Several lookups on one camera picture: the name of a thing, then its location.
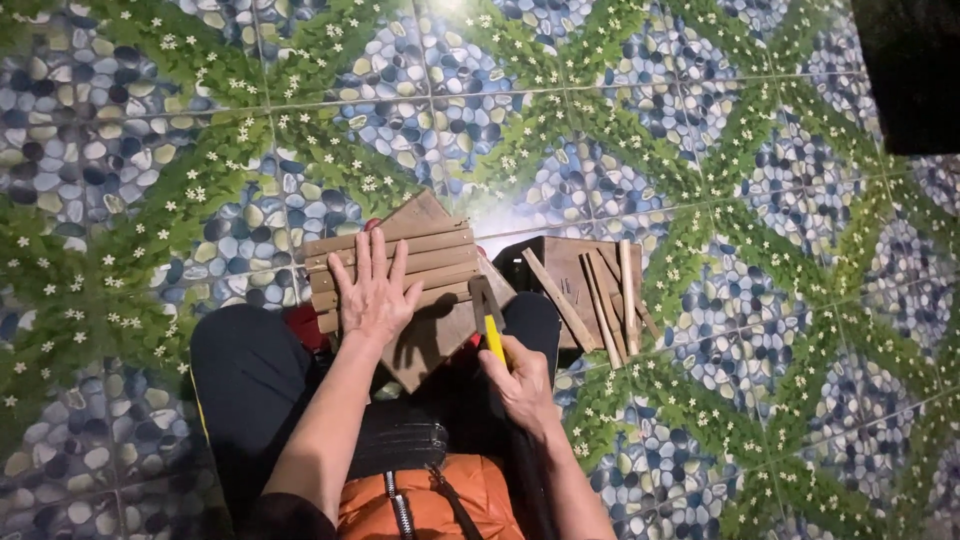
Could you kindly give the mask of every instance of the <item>wooden board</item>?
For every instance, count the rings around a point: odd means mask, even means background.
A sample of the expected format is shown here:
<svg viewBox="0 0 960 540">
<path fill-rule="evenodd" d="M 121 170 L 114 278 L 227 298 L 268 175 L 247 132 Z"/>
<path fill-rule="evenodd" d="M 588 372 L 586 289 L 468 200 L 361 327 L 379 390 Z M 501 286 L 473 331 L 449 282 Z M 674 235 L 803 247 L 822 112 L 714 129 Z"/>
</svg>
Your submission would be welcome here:
<svg viewBox="0 0 960 540">
<path fill-rule="evenodd" d="M 593 337 L 593 341 L 598 344 L 603 343 L 603 336 L 597 324 L 596 314 L 593 312 L 593 302 L 590 299 L 590 292 L 584 277 L 584 269 L 580 264 L 580 254 L 599 249 L 609 251 L 616 258 L 616 244 L 599 240 L 538 236 L 504 248 L 494 260 L 494 265 L 500 269 L 515 289 L 540 291 L 537 280 L 526 270 L 526 265 L 523 263 L 521 252 L 526 248 L 533 250 L 543 267 L 549 272 L 550 277 L 553 278 L 553 282 L 576 309 L 580 319 L 584 321 Z M 640 283 L 640 246 L 632 245 L 631 255 L 634 258 L 634 283 Z M 601 268 L 598 268 L 597 272 L 603 275 L 603 279 L 607 280 L 607 283 L 619 283 L 619 276 L 614 276 L 606 264 L 600 266 Z M 623 321 L 618 320 L 618 323 L 622 325 Z M 573 335 L 566 327 L 566 323 L 563 324 L 561 329 L 560 347 L 562 349 L 576 349 L 578 347 L 576 340 L 573 339 Z"/>
<path fill-rule="evenodd" d="M 429 189 L 422 191 L 380 223 L 390 229 L 422 228 L 425 223 L 448 219 L 444 206 Z M 514 289 L 484 257 L 478 256 L 480 272 L 490 281 L 493 297 L 501 308 L 516 296 Z M 400 337 L 384 349 L 380 359 L 407 392 L 413 392 L 437 366 L 444 363 L 476 332 L 473 304 L 427 307 L 414 315 Z"/>
</svg>

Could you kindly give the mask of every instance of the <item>black strap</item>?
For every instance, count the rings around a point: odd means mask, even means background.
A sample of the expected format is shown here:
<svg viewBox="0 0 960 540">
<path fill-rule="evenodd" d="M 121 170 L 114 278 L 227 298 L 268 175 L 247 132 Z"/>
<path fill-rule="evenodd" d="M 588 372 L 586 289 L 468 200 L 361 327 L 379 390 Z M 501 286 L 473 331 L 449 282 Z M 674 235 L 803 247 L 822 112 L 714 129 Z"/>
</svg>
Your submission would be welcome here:
<svg viewBox="0 0 960 540">
<path fill-rule="evenodd" d="M 446 501 L 450 503 L 450 507 L 453 508 L 453 519 L 457 520 L 457 524 L 460 525 L 460 530 L 463 531 L 464 538 L 466 540 L 483 540 L 483 536 L 480 535 L 480 530 L 477 528 L 477 525 L 473 523 L 473 520 L 467 513 L 467 509 L 460 504 L 460 496 L 457 495 L 457 491 L 446 481 L 444 475 L 440 473 L 440 469 L 438 469 L 436 465 L 429 465 L 428 468 L 430 469 L 430 474 L 433 476 L 433 479 L 437 481 L 437 493 L 443 495 Z"/>
</svg>

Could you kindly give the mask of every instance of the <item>person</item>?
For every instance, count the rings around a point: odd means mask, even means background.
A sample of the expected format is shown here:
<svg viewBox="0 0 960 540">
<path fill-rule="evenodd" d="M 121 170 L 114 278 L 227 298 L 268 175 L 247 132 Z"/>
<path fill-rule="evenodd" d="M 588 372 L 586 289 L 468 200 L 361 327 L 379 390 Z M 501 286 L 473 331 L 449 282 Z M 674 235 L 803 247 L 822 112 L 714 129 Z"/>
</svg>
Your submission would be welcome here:
<svg viewBox="0 0 960 540">
<path fill-rule="evenodd" d="M 440 369 L 409 399 L 368 404 L 374 369 L 410 322 L 422 290 L 418 282 L 404 291 L 407 250 L 399 241 L 388 269 L 382 231 L 358 233 L 355 280 L 330 255 L 343 336 L 325 373 L 263 308 L 223 307 L 197 325 L 192 374 L 238 537 L 613 539 L 553 404 L 560 323 L 541 295 L 521 292 L 504 310 L 511 369 L 480 351 L 479 365 Z M 435 412 L 424 412 L 431 405 Z M 366 437 L 374 412 L 388 408 L 442 419 L 437 426 L 448 428 L 448 446 L 440 466 L 353 474 L 351 461 L 366 444 L 358 437 Z M 504 475 L 510 426 L 536 454 L 542 485 L 525 498 L 548 501 L 550 533 L 525 530 L 530 520 L 514 513 L 531 505 L 511 489 L 516 476 Z"/>
</svg>

